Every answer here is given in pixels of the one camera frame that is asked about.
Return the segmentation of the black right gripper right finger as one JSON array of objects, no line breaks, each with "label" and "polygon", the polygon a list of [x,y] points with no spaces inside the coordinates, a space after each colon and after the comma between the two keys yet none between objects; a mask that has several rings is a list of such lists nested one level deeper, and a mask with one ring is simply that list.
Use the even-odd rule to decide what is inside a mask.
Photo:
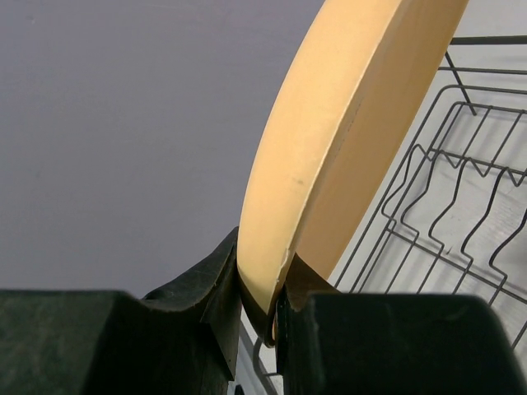
[{"label": "black right gripper right finger", "polygon": [[287,394],[523,394],[497,315],[478,297],[348,294],[294,257],[277,302]]}]

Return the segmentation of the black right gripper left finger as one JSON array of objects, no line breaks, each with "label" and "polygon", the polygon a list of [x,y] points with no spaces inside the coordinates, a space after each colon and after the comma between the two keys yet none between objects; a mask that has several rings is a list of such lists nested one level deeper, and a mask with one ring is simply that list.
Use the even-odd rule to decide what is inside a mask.
[{"label": "black right gripper left finger", "polygon": [[4,394],[224,394],[236,375],[237,233],[174,280],[118,290],[3,290]]}]

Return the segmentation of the yellow plastic plate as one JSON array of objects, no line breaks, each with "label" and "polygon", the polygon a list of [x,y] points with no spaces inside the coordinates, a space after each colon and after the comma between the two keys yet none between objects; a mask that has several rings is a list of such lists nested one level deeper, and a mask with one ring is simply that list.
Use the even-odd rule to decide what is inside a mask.
[{"label": "yellow plastic plate", "polygon": [[242,300],[274,346],[296,258],[335,269],[436,75],[464,1],[325,1],[282,82],[245,191]]}]

